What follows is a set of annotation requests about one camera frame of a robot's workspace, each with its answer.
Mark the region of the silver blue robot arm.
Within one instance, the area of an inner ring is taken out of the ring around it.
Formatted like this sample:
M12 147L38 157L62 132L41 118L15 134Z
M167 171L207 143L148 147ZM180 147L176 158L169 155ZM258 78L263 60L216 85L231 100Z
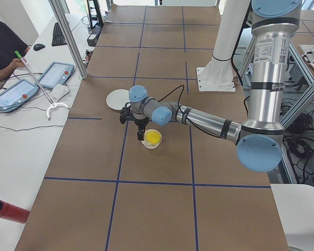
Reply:
M201 92L233 93L232 59L244 23L249 20L254 39L253 73L246 120L238 123L179 101L162 101L148 95L141 85L129 89L129 101L120 122L133 120L138 139L144 140L149 122L159 126L171 120L196 127L216 138L233 142L239 162L255 172L269 172L282 159L284 127L279 113L285 87L290 38L298 30L301 1L227 1L212 58L197 68Z

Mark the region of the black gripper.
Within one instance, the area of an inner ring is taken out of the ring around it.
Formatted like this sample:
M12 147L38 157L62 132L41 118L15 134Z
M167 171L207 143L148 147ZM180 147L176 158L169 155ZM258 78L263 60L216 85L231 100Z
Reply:
M135 119L134 122L138 126L137 138L139 141L142 141L144 139L145 128L148 124L148 118Z

